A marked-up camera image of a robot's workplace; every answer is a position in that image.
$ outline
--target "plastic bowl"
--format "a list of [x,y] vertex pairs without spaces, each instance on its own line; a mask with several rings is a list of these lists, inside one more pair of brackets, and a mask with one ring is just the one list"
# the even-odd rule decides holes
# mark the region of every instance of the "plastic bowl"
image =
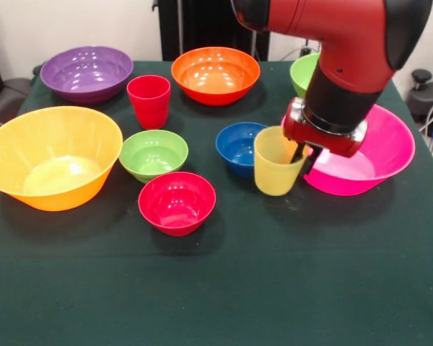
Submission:
[[217,195],[210,182],[188,172],[161,175],[148,182],[138,198],[139,211],[169,236],[194,232],[214,209]]
[[253,142],[266,126],[258,123],[235,123],[218,134],[215,146],[227,166],[241,177],[253,177]]
[[98,105],[124,89],[133,61],[109,47],[87,46],[59,53],[40,70],[42,82],[78,105]]
[[312,74],[319,60],[319,53],[311,53],[302,56],[290,66],[290,78],[294,84],[297,95],[305,98],[308,85],[310,85]]
[[188,144],[176,133],[146,130],[129,137],[119,161],[137,180],[149,180],[179,170],[188,158]]
[[359,151],[346,158],[324,150],[305,176],[309,184],[332,195],[360,195],[402,172],[412,162],[415,140],[399,117],[375,105],[367,122],[367,134]]
[[173,62],[172,75],[191,99],[222,106],[248,93],[260,76],[260,66],[240,50],[205,47],[179,56]]
[[121,148],[121,129],[96,110],[29,112],[0,127],[0,191],[41,210],[78,207],[101,190]]

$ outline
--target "wall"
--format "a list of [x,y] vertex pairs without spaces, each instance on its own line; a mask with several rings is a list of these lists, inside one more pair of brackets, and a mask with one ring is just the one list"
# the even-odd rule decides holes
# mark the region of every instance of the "wall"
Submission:
[[[278,61],[291,50],[301,47],[305,40],[280,34],[272,34],[270,42],[269,60]],[[298,52],[292,54],[286,60],[294,60]],[[399,92],[405,96],[412,87],[411,72],[416,68],[426,68],[433,73],[433,9],[425,31],[420,38],[416,49],[409,58],[407,64],[398,71],[393,78]]]
[[31,77],[34,66],[80,45],[108,45],[134,60],[161,60],[150,0],[0,0],[0,72]]
[[[110,45],[135,60],[160,60],[157,10],[150,0],[0,0],[0,70],[4,78],[31,76],[32,68],[78,45]],[[271,36],[269,59],[277,61],[304,40]],[[287,60],[298,57],[298,52]],[[412,86],[411,72],[433,72],[433,11],[403,70],[394,78],[401,94]]]

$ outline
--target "green bowl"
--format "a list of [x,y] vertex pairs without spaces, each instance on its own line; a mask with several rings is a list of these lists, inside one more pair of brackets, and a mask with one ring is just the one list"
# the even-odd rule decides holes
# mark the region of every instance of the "green bowl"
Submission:
[[176,133],[145,130],[123,142],[119,161],[137,180],[149,180],[179,170],[188,157],[188,144]]
[[294,89],[297,95],[305,98],[306,90],[310,85],[311,77],[318,64],[319,53],[308,54],[296,60],[290,66],[290,78],[294,83]]

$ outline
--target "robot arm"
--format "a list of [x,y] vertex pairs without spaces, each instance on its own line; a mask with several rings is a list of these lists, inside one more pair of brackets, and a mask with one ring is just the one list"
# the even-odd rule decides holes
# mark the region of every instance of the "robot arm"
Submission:
[[287,110],[284,135],[352,156],[364,119],[411,55],[432,0],[232,0],[238,21],[322,43],[305,100]]

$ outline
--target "purple bowl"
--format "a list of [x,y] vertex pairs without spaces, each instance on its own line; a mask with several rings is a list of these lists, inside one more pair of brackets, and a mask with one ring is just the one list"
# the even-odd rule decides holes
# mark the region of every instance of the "purple bowl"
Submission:
[[62,98],[77,104],[98,105],[125,88],[133,61],[125,53],[100,46],[59,53],[40,70],[42,82]]

